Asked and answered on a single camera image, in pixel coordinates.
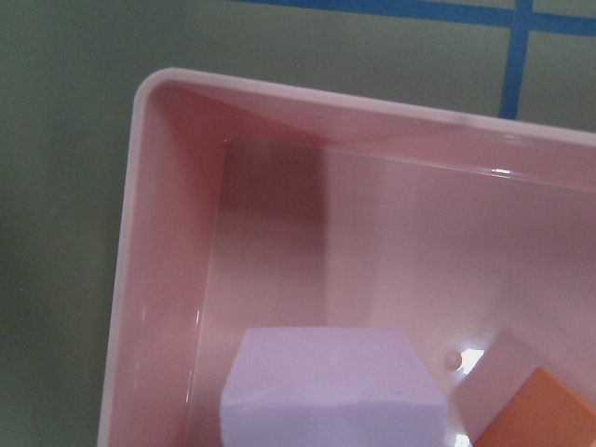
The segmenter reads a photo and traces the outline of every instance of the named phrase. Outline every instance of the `orange cube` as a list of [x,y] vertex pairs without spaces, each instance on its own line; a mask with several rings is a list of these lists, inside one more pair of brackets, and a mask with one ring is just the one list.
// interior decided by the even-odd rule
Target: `orange cube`
[[596,447],[596,408],[538,368],[474,442],[516,446]]

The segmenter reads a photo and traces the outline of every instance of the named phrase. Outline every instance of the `block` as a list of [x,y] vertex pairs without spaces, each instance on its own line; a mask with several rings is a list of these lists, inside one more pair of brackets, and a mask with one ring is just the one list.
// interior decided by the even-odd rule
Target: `block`
[[257,328],[220,417],[224,447],[437,447],[446,409],[403,332]]
[[596,447],[596,408],[538,368],[474,447]]

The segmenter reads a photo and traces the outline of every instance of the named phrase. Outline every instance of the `circular bump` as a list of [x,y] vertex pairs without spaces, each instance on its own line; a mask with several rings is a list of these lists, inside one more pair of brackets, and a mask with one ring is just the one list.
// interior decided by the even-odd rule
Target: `circular bump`
[[443,364],[448,370],[457,371],[462,366],[462,355],[457,351],[452,351],[445,356]]

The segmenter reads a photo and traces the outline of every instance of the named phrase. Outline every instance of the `blue line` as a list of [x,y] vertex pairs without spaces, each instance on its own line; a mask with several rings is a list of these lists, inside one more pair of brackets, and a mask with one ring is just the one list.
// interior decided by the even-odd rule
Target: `blue line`
[[510,27],[513,11],[501,7],[472,7],[420,0],[240,0],[284,7],[374,14],[405,19],[438,20],[474,25]]
[[587,17],[534,13],[530,19],[530,27],[533,31],[545,33],[596,37],[596,19]]
[[499,116],[502,118],[515,119],[518,116],[523,69],[530,39],[530,17],[533,2],[534,0],[515,0],[515,14],[509,38],[505,80],[501,93],[501,110],[499,111]]

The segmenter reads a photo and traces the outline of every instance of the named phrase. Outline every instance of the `pink plastic container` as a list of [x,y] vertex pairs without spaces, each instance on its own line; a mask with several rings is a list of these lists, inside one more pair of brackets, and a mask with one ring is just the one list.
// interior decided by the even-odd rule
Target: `pink plastic container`
[[99,445],[221,446],[254,326],[406,331],[446,446],[537,366],[596,402],[595,267],[595,135],[158,72],[134,104]]

